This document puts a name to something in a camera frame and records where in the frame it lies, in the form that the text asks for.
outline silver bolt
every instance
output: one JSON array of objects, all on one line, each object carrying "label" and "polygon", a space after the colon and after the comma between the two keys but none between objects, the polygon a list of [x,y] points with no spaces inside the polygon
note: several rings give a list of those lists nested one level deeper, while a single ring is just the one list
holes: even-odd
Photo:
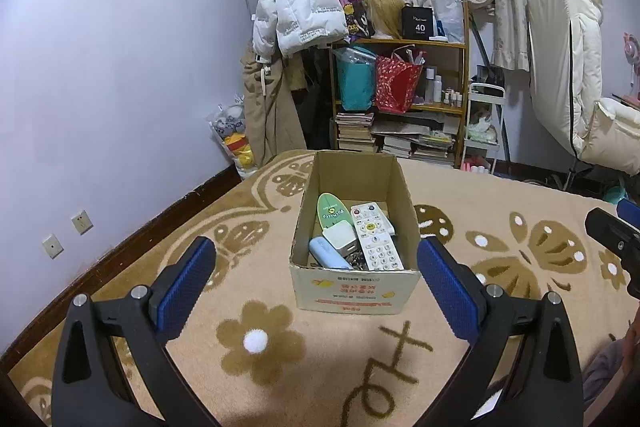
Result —
[{"label": "silver bolt", "polygon": [[146,295],[146,292],[148,292],[148,289],[146,288],[146,286],[143,286],[143,285],[136,286],[131,290],[131,296],[134,299],[142,299]]},{"label": "silver bolt", "polygon": [[551,304],[559,304],[562,302],[561,296],[559,296],[556,292],[549,292],[546,298],[551,301]]},{"label": "silver bolt", "polygon": [[86,302],[86,295],[84,293],[79,293],[74,297],[74,306],[82,306]]},{"label": "silver bolt", "polygon": [[498,297],[502,297],[504,290],[500,288],[500,286],[498,286],[497,284],[490,284],[489,286],[486,287],[486,292],[489,295],[491,295],[494,299],[497,299]]}]

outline hand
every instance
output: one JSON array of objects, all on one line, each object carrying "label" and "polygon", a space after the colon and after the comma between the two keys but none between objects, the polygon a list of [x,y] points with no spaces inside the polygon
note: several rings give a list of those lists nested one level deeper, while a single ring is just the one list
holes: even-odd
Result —
[{"label": "hand", "polygon": [[622,370],[625,375],[631,373],[634,367],[634,355],[638,342],[640,342],[640,307],[638,307],[636,317],[626,332],[625,342],[622,346]]}]

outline wall socket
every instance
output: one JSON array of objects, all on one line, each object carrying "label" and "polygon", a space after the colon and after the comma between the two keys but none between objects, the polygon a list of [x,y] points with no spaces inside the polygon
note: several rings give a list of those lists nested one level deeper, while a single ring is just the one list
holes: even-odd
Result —
[{"label": "wall socket", "polygon": [[49,237],[42,242],[42,247],[52,259],[55,259],[60,252],[65,250],[62,248],[60,241],[58,241],[58,238],[54,234],[49,235]]},{"label": "wall socket", "polygon": [[94,227],[94,224],[91,222],[91,219],[89,219],[89,216],[87,216],[87,213],[84,210],[72,217],[71,221],[80,235]]}]

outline green oval object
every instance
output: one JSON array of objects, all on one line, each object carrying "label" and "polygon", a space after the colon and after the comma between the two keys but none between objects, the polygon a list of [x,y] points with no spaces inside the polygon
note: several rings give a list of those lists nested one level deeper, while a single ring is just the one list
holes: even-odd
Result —
[{"label": "green oval object", "polygon": [[320,226],[323,230],[334,226],[340,221],[347,221],[350,225],[353,225],[351,214],[347,210],[347,207],[333,194],[329,194],[328,192],[320,194],[318,198],[318,221],[320,221]]}]

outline white puffer jacket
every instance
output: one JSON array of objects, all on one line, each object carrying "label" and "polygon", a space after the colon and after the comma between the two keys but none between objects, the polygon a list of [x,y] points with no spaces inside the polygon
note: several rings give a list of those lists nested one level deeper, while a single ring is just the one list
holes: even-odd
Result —
[{"label": "white puffer jacket", "polygon": [[335,42],[349,34],[340,0],[259,0],[254,23],[254,51],[282,55]]}]

